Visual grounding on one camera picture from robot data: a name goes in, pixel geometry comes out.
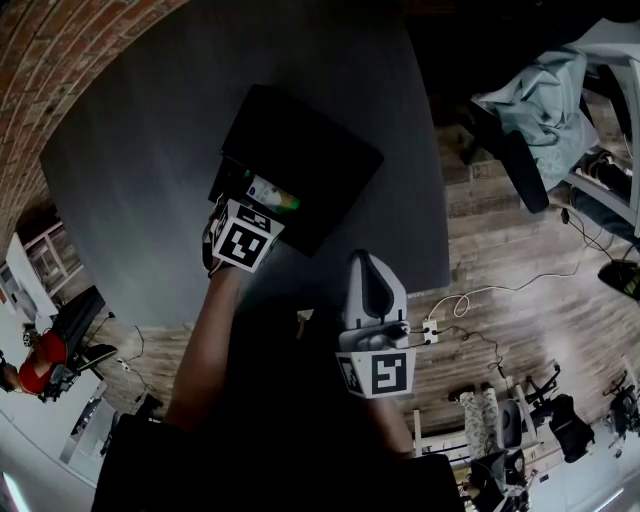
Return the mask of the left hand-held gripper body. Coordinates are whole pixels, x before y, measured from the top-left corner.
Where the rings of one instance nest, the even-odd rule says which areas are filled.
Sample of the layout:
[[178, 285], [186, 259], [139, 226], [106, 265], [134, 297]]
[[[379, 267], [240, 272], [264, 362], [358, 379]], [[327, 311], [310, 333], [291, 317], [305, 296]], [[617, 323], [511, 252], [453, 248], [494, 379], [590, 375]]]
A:
[[255, 273], [283, 230], [274, 218], [219, 196], [202, 233], [201, 256], [208, 276], [229, 266]]

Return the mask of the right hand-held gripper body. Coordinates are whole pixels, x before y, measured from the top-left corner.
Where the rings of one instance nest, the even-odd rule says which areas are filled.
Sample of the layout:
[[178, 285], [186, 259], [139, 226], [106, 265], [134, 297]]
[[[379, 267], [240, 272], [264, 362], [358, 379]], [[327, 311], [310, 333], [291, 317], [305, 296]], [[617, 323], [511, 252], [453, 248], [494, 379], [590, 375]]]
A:
[[412, 391], [416, 348], [405, 320], [344, 319], [336, 359], [348, 391], [365, 399]]

